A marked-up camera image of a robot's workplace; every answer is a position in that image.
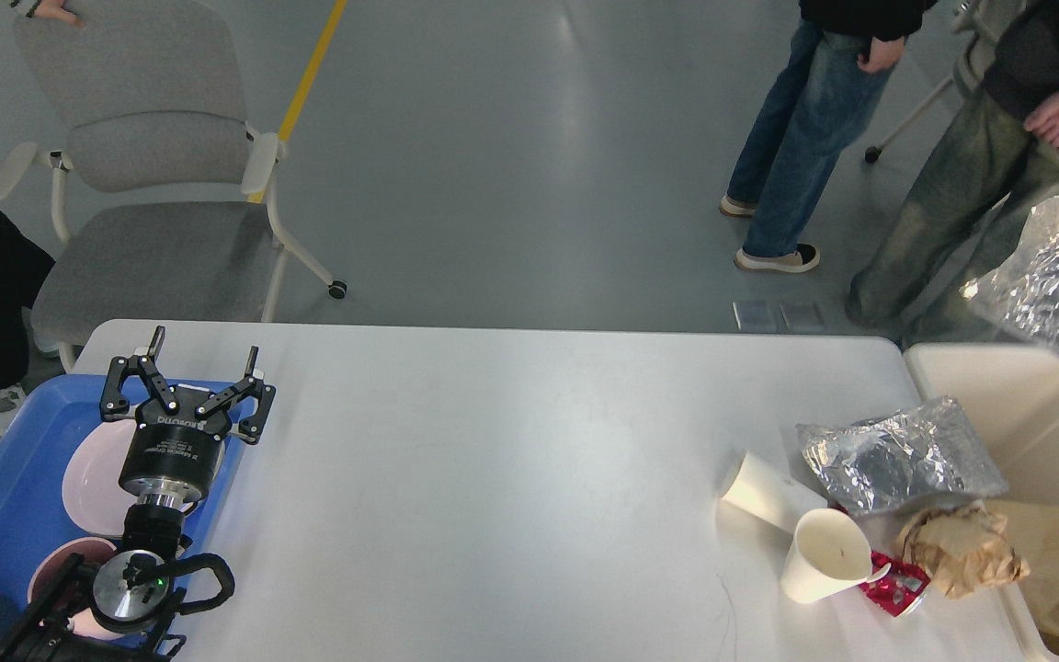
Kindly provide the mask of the red item under arm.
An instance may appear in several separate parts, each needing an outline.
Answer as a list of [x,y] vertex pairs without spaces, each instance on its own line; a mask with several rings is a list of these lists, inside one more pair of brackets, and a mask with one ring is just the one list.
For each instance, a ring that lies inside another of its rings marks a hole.
[[870,552],[869,582],[859,583],[857,587],[890,616],[900,618],[914,611],[925,598],[930,577],[923,568],[907,563],[892,557],[890,554]]

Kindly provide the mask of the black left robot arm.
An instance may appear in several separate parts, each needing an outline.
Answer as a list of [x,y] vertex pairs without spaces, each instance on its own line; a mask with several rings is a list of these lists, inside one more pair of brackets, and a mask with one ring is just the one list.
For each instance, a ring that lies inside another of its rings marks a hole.
[[234,595],[218,554],[189,552],[185,507],[211,497],[228,439],[259,443],[277,390],[257,371],[258,347],[218,393],[172,384],[156,364],[164,339],[158,326],[144,352],[114,357],[102,387],[101,421],[134,423],[118,479],[134,502],[116,552],[68,557],[0,637],[0,661],[170,661],[185,643],[173,620]]

